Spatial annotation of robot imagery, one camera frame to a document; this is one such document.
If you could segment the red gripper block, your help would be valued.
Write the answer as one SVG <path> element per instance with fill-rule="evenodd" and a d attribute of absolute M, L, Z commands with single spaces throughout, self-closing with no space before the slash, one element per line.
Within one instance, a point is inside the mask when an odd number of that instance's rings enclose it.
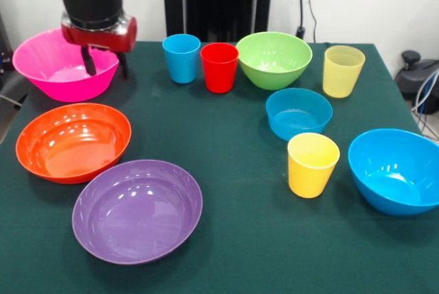
<path fill-rule="evenodd" d="M 88 47 L 96 47 L 117 53 L 122 78 L 128 79 L 128 63 L 125 53 L 131 52 L 136 44 L 137 20 L 134 17 L 123 15 L 111 27 L 90 30 L 75 26 L 67 15 L 63 15 L 60 28 L 67 42 L 82 46 L 81 56 L 86 72 L 90 76 L 96 75 L 97 71 Z"/>

